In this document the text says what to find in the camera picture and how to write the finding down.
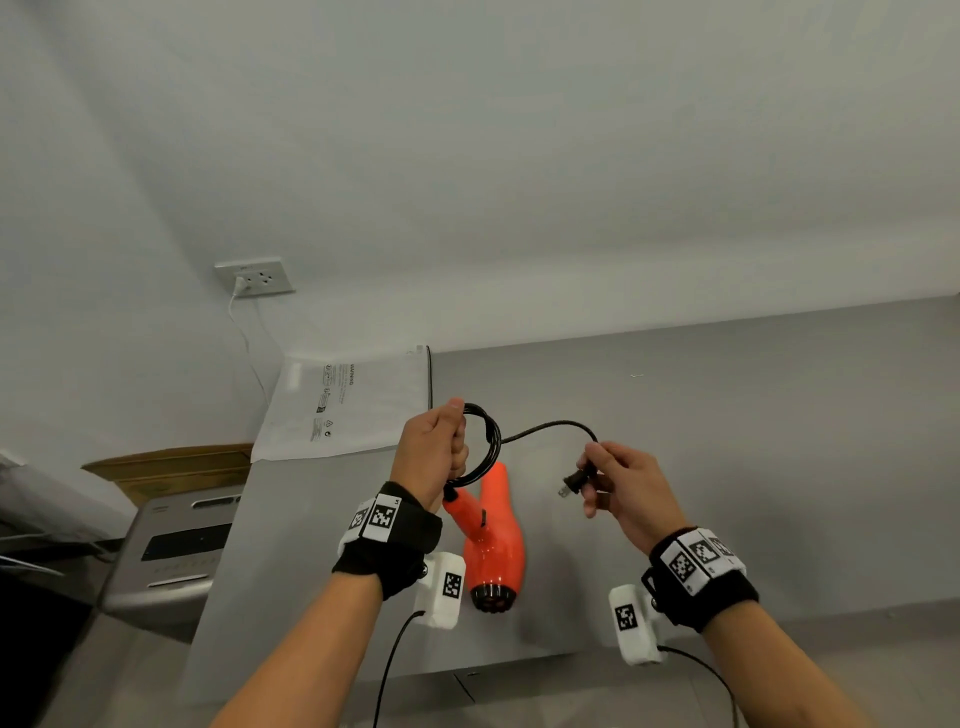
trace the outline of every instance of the wristband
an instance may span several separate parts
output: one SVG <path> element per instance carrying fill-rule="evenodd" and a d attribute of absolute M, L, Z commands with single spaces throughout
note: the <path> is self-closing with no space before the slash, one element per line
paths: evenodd
<path fill-rule="evenodd" d="M 654 608 L 674 624 L 703 632 L 708 622 L 741 601 L 760 601 L 747 568 L 706 528 L 682 528 L 650 552 L 641 579 Z"/>
<path fill-rule="evenodd" d="M 443 525 L 406 488 L 388 481 L 357 507 L 333 571 L 375 573 L 386 601 L 423 576 L 423 556 L 437 547 Z"/>

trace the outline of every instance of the gray machine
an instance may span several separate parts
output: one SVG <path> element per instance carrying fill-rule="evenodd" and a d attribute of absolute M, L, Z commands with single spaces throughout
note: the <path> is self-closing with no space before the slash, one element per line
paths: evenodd
<path fill-rule="evenodd" d="M 136 515 L 100 594 L 128 624 L 192 642 L 242 485 L 154 498 Z"/>

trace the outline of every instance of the orange hair dryer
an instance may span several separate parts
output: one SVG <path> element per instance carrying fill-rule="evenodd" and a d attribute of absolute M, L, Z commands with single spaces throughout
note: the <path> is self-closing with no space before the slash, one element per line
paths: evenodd
<path fill-rule="evenodd" d="M 480 499 L 465 489 L 447 489 L 444 509 L 467 536 L 467 588 L 481 612 L 506 612 L 523 584 L 526 549 L 523 533 L 510 507 L 507 467 L 493 464 L 480 481 Z"/>

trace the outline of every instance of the person's left arm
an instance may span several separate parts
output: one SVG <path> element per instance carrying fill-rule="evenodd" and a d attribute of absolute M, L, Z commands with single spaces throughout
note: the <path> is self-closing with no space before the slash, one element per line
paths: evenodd
<path fill-rule="evenodd" d="M 444 484 L 462 475 L 464 401 L 450 400 L 411 419 L 390 479 L 436 512 Z M 379 578 L 334 573 L 324 591 L 217 715 L 211 728 L 335 728 L 383 603 Z"/>

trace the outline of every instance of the black plug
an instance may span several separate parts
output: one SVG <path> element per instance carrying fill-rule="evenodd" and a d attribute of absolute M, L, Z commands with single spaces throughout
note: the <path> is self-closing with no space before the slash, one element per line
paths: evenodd
<path fill-rule="evenodd" d="M 585 485 L 590 482 L 592 477 L 597 475 L 597 467 L 593 463 L 587 463 L 583 468 L 573 475 L 564 478 L 564 486 L 560 489 L 558 495 L 567 497 L 571 493 L 580 493 Z"/>

